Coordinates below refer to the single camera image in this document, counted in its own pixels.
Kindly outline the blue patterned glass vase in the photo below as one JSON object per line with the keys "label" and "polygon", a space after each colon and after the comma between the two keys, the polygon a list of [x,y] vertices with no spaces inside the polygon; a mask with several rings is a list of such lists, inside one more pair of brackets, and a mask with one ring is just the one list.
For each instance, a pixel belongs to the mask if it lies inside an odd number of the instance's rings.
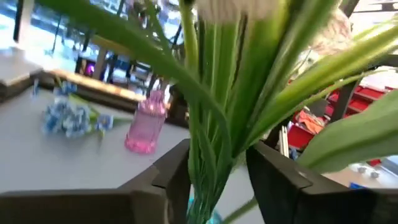
{"label": "blue patterned glass vase", "polygon": [[[188,208],[187,208],[187,214],[190,213],[191,206],[194,202],[194,198],[190,197],[188,199]],[[213,210],[210,219],[206,222],[206,224],[223,224],[223,220],[221,215],[217,212],[217,210]]]}

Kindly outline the red storage rack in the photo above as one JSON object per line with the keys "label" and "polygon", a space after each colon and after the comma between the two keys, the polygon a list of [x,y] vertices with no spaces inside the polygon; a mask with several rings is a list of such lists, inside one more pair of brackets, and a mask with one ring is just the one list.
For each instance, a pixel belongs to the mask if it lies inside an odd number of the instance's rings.
{"label": "red storage rack", "polygon": [[[373,86],[360,84],[356,87],[349,86],[353,91],[346,102],[347,108],[343,117],[358,114],[373,103],[392,90],[391,87],[376,88]],[[321,98],[318,101],[308,105],[305,109],[297,111],[290,120],[287,140],[289,147],[302,151],[312,138],[320,132],[331,120],[336,105],[338,104],[340,90],[337,89]]]}

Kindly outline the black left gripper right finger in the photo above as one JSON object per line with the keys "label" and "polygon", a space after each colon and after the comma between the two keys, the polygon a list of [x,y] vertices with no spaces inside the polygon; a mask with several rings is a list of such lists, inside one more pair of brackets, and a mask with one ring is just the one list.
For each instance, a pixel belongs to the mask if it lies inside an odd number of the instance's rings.
{"label": "black left gripper right finger", "polygon": [[263,142],[246,162],[265,224],[398,224],[398,189],[349,189]]}

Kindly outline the blue artificial flower bunch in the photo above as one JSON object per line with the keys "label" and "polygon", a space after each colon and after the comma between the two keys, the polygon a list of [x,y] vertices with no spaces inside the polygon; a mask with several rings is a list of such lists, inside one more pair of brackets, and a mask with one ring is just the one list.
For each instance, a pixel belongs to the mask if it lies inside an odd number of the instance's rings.
{"label": "blue artificial flower bunch", "polygon": [[131,118],[100,113],[75,96],[56,97],[43,112],[42,131],[44,134],[64,134],[67,138],[80,138],[93,133],[104,136],[116,126],[131,121]]}
{"label": "blue artificial flower bunch", "polygon": [[[69,96],[77,91],[77,85],[68,81],[63,81],[60,86],[53,88],[53,93],[56,96]],[[32,95],[36,96],[39,92],[39,79],[35,79],[33,82]]]}

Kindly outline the wooden table board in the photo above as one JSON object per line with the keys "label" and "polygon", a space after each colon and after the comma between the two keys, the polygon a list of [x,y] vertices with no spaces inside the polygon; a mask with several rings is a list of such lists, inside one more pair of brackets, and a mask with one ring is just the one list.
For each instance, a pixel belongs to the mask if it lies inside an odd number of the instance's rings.
{"label": "wooden table board", "polygon": [[110,93],[111,95],[120,96],[124,99],[134,101],[143,101],[146,99],[144,95],[134,93],[133,91],[126,88],[121,88],[113,84],[107,84],[99,80],[95,80],[94,78],[88,78],[83,75],[79,75],[77,73],[72,73],[61,69],[45,71],[51,73],[52,75],[55,75],[56,77],[64,78],[73,83],[80,84],[85,87],[94,88],[95,90],[99,90],[105,93]]}

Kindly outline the pink ribbed glass vase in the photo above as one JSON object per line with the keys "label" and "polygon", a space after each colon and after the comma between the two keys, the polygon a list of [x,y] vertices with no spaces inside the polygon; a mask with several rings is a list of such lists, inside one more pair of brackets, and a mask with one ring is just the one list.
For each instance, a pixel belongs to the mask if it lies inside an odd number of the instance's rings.
{"label": "pink ribbed glass vase", "polygon": [[162,90],[151,91],[149,97],[138,104],[126,134],[125,147],[139,154],[154,153],[166,117],[164,92]]}

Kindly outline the white artificial flower bunch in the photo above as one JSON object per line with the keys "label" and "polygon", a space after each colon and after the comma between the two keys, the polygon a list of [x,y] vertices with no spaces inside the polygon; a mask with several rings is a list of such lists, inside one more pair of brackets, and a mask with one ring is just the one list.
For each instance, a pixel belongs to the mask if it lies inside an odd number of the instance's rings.
{"label": "white artificial flower bunch", "polygon": [[206,224],[241,155],[277,123],[390,52],[398,16],[354,34],[343,0],[177,0],[187,102],[184,224]]}

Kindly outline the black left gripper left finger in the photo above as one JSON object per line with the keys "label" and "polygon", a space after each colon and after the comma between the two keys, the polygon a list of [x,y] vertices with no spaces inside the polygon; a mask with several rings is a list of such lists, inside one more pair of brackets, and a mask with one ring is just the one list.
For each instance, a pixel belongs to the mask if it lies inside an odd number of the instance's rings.
{"label": "black left gripper left finger", "polygon": [[0,224],[186,224],[190,179],[184,139],[115,189],[0,194]]}

